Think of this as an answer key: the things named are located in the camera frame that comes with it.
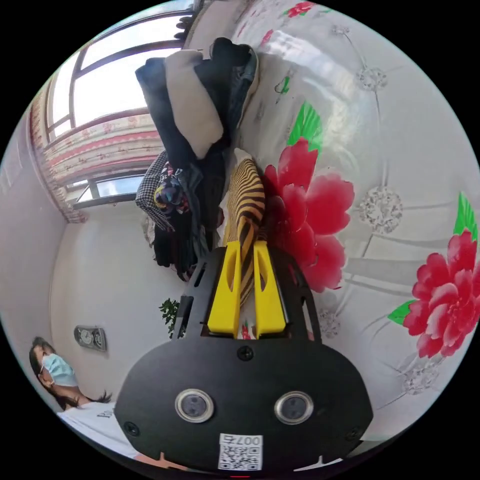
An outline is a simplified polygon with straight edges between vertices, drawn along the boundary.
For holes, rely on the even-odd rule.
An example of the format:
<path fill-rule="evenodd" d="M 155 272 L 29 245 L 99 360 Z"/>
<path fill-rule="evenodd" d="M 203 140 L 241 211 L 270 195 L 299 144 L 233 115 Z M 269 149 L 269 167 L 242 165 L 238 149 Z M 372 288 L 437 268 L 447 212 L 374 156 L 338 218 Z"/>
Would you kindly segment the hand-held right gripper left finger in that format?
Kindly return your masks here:
<path fill-rule="evenodd" d="M 230 241 L 222 250 L 222 264 L 208 316 L 211 334 L 236 338 L 241 303 L 241 246 Z"/>

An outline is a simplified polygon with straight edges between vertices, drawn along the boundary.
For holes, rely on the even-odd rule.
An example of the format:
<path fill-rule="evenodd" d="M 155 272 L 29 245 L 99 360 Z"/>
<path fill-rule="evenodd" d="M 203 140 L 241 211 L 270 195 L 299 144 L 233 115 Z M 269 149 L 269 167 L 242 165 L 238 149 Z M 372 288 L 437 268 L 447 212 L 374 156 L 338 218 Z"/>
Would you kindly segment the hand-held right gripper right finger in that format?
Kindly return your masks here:
<path fill-rule="evenodd" d="M 281 336 L 287 321 L 266 242 L 256 242 L 253 246 L 253 275 L 256 337 Z"/>

